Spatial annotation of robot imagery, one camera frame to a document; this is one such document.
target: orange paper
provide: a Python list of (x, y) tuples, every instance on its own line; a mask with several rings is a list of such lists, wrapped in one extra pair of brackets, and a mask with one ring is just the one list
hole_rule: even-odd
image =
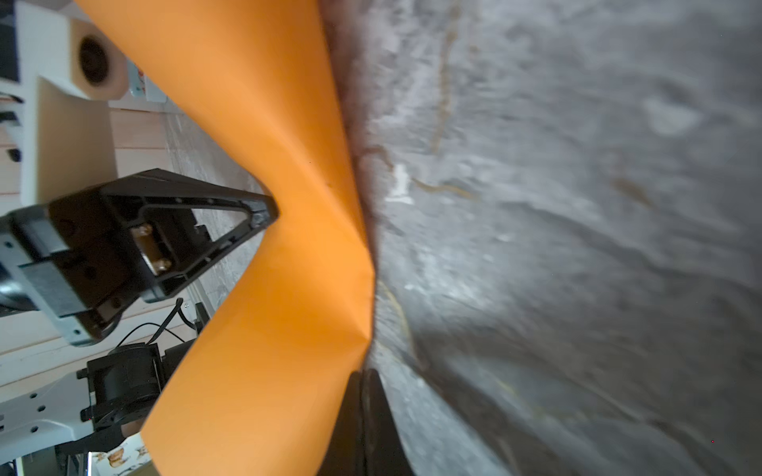
[(143, 427), (155, 464), (163, 476), (315, 474), (373, 303), (316, 3), (78, 3), (280, 208)]

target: screw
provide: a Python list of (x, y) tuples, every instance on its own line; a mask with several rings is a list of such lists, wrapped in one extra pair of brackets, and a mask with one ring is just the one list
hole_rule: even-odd
[(172, 262), (167, 258), (162, 258), (161, 260), (154, 261), (153, 267), (156, 268), (157, 271), (166, 271), (172, 267)]
[(153, 233), (153, 227), (148, 223), (143, 223), (138, 227), (138, 236), (148, 236)]

